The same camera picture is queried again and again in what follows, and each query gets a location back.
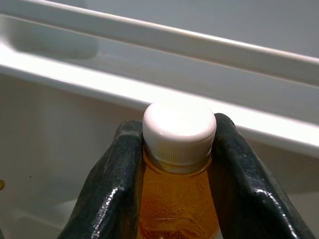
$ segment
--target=amber liquid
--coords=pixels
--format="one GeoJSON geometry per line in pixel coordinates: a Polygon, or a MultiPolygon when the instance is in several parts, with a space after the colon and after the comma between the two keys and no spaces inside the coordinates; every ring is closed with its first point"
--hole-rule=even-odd
{"type": "Polygon", "coordinates": [[[160,171],[145,157],[138,239],[213,239],[219,229],[206,166],[187,175],[160,171]]]}

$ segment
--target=white bottle cap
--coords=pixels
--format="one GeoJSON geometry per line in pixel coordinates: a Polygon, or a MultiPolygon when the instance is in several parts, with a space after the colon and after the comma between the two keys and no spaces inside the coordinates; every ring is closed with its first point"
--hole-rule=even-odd
{"type": "Polygon", "coordinates": [[[215,115],[195,103],[155,103],[143,118],[148,160],[168,173],[187,174],[203,168],[209,161],[215,132],[215,115]]]}

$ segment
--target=plastic bottle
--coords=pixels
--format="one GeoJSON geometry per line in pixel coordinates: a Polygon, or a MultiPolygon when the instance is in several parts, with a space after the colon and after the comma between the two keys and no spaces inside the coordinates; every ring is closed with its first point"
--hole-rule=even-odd
{"type": "Polygon", "coordinates": [[[197,104],[152,104],[138,239],[213,239],[219,229],[207,167],[216,119],[197,104]]]}

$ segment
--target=bottle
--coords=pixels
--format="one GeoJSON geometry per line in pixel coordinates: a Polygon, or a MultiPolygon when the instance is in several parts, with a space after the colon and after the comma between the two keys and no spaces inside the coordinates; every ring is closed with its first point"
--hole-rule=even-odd
{"type": "Polygon", "coordinates": [[[202,105],[146,109],[138,239],[215,238],[219,224],[206,171],[215,131],[215,116],[202,105]]]}

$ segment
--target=orange liquid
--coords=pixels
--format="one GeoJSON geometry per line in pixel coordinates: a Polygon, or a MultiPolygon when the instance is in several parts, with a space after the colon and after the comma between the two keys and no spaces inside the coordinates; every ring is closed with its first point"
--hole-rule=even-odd
{"type": "Polygon", "coordinates": [[[213,239],[219,225],[208,165],[196,173],[176,175],[160,171],[146,157],[145,162],[138,239],[213,239]]]}

